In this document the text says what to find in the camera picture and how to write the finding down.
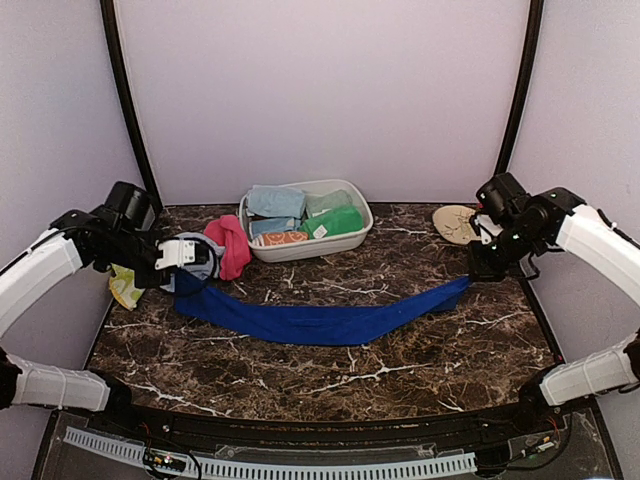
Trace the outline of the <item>large light blue towel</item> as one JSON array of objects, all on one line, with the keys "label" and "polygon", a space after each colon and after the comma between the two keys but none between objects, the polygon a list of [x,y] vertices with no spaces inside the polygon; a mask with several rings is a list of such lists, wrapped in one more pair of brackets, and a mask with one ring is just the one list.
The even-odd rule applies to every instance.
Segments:
[{"label": "large light blue towel", "polygon": [[266,218],[301,219],[305,206],[305,193],[291,187],[255,185],[246,198],[247,210],[255,216]]}]

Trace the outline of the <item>dark blue towel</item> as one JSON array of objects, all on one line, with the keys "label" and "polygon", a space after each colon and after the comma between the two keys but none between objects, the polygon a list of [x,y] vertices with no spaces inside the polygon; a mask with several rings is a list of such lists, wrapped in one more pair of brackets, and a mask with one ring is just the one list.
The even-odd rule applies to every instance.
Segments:
[{"label": "dark blue towel", "polygon": [[386,306],[268,306],[243,303],[197,277],[174,277],[176,312],[260,340],[303,346],[370,343],[426,314],[452,311],[467,276]]}]

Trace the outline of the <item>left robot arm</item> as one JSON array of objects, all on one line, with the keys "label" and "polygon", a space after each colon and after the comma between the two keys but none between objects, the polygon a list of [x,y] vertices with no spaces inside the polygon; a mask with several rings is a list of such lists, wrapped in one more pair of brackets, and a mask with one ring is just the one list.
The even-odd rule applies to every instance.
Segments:
[{"label": "left robot arm", "polygon": [[[157,269],[161,257],[149,229],[157,212],[143,189],[118,181],[105,202],[90,212],[69,210],[1,270],[1,331],[14,323],[64,279],[93,267],[105,273],[118,265],[134,272],[138,288],[158,287],[169,276]],[[141,427],[130,406],[131,391],[107,374],[69,370],[1,353],[1,406],[51,406],[101,412],[120,436]]]}]

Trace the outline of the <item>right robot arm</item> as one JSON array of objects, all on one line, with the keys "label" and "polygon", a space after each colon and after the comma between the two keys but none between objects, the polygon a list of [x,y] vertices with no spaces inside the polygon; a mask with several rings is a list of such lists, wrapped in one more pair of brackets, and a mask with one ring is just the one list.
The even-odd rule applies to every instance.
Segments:
[{"label": "right robot arm", "polygon": [[[504,279],[520,260],[547,252],[572,254],[590,265],[631,300],[639,299],[639,244],[600,209],[564,187],[537,195],[525,191],[510,173],[493,176],[476,193],[478,211],[470,224],[468,265],[474,281]],[[639,335],[579,360],[536,374],[519,391],[510,424],[534,432],[549,407],[612,390],[639,386]]]}]

